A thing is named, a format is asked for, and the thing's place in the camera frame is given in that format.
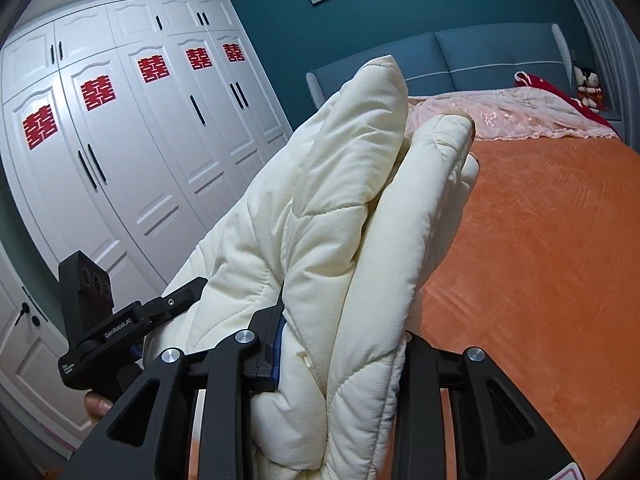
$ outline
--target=fingernail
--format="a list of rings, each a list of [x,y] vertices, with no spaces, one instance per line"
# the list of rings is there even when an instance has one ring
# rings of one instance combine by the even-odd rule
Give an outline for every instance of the fingernail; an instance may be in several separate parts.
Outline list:
[[[112,407],[113,403],[110,400],[103,399],[98,404],[98,412],[100,415],[105,416]]]

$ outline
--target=folded white jacket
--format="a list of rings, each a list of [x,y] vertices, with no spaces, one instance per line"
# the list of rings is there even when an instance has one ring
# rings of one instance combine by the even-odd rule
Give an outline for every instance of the folded white jacket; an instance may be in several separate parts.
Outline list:
[[[285,283],[280,384],[251,406],[260,480],[372,479],[385,459],[410,305],[479,171],[469,118],[440,115],[405,137],[407,113],[393,58],[365,64],[167,287],[209,279],[199,302],[147,338],[146,362],[168,347],[213,348],[275,304]]]

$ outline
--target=white wardrobe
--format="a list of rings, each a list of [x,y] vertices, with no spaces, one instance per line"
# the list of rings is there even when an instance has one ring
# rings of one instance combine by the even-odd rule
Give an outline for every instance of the white wardrobe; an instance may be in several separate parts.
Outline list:
[[[56,275],[77,250],[106,269],[116,306],[160,294],[290,135],[229,0],[87,2],[1,62],[28,231]]]

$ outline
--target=pink lace blanket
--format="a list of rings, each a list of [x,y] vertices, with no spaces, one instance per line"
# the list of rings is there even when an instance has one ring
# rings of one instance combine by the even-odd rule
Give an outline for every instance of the pink lace blanket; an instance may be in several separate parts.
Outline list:
[[[564,99],[532,87],[409,97],[406,132],[412,134],[432,117],[454,110],[473,117],[479,140],[618,138],[614,130],[586,118]]]

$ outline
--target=chinese character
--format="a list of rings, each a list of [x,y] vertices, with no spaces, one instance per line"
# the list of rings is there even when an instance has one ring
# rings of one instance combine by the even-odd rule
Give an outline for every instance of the chinese character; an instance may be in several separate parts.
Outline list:
[[[30,150],[47,137],[52,136],[58,127],[51,111],[51,105],[43,106],[36,113],[28,115],[22,122],[22,127]]]
[[[145,83],[151,83],[157,79],[167,77],[169,69],[166,67],[162,56],[145,57],[138,60],[138,66]]]
[[[189,50],[187,50],[187,58],[189,59],[189,62],[191,63],[191,66],[194,70],[213,66],[211,64],[211,60],[209,59],[209,54],[207,54],[207,51],[204,49],[204,47],[190,48]]]
[[[244,56],[242,55],[242,50],[240,50],[240,45],[236,43],[225,43],[222,48],[225,49],[225,54],[228,57],[229,61],[244,61]]]
[[[87,110],[93,110],[116,98],[108,75],[101,75],[84,83],[80,89]]]

